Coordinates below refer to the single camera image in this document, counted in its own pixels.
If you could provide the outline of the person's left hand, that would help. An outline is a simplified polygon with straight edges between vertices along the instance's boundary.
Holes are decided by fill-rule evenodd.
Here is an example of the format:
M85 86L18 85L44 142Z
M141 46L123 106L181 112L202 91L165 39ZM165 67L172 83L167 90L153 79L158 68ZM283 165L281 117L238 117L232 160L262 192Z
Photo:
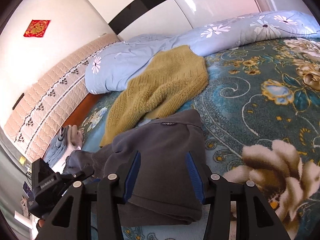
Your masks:
M37 228L38 231L44 226L45 222L46 221L44 219L39 219L37 221L36 228Z

